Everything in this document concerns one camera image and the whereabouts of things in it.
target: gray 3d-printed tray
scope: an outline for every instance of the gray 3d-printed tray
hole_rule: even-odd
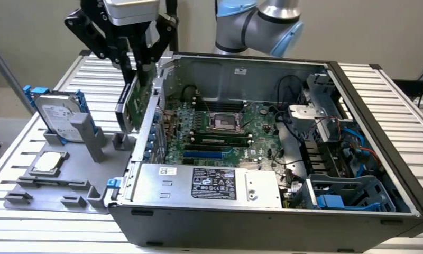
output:
[[[106,135],[106,159],[102,163],[94,161],[83,143],[67,143],[64,146],[47,143],[15,189],[6,196],[6,208],[108,214],[103,202],[107,182],[124,175],[132,155],[132,149],[115,149],[112,138]],[[135,147],[136,139],[130,138]],[[46,174],[31,174],[46,152],[68,153],[59,172],[51,170]]]

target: warning label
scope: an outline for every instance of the warning label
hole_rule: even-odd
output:
[[[237,200],[235,170],[195,168],[192,196],[194,198]]]

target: power supply label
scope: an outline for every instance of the power supply label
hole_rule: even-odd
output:
[[[194,198],[237,200],[235,170],[194,168]]]

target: white wall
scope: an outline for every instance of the white wall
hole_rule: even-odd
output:
[[[213,4],[180,0],[183,51],[213,49]],[[54,87],[86,48],[63,23],[78,6],[79,0],[0,0],[0,52],[23,85]],[[301,0],[301,9],[305,33],[291,57],[380,63],[395,78],[418,76],[423,0]]]

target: gray wall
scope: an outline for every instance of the gray wall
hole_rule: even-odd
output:
[[[183,51],[213,49],[213,2],[180,0]],[[84,48],[63,23],[78,6],[79,0],[0,0],[0,52],[23,85],[54,87]],[[301,8],[305,33],[291,57],[375,62],[395,78],[418,76],[423,0],[301,0]]]

